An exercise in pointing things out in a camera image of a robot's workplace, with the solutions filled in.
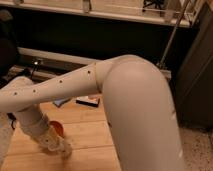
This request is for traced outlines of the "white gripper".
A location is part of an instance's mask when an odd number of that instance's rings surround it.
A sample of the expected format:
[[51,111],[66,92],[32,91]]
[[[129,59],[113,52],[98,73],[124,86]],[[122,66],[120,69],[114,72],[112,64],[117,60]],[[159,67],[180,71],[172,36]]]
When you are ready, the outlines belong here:
[[51,152],[60,152],[62,158],[69,158],[72,155],[71,143],[64,137],[58,136],[52,126],[44,134],[38,136],[36,141],[42,148]]

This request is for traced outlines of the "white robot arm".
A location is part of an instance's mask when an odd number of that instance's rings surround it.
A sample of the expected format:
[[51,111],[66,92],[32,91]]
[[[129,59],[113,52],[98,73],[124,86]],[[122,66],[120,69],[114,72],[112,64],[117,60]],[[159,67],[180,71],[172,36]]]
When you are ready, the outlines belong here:
[[41,147],[67,153],[68,143],[41,105],[80,97],[102,101],[122,171],[185,171],[168,81],[156,65],[136,55],[94,62],[40,83],[19,76],[0,89],[0,113],[13,114]]

